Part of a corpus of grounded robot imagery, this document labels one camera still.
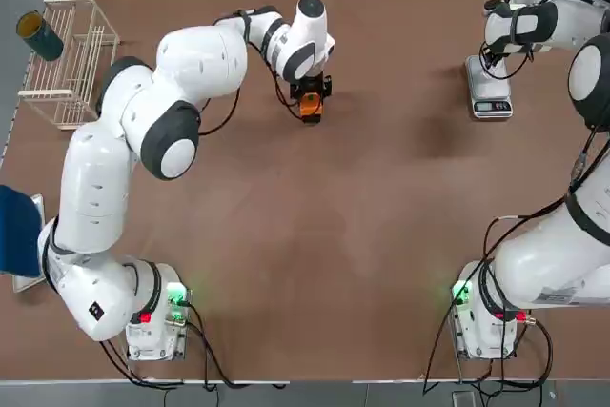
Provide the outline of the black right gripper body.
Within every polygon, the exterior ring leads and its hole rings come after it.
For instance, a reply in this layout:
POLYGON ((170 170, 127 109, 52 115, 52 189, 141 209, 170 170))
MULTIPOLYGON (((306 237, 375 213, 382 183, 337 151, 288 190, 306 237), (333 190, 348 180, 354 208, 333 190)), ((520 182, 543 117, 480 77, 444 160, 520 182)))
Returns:
POLYGON ((486 43, 480 46, 480 61, 487 74, 500 74, 505 69, 505 56, 502 52, 495 52, 486 43))

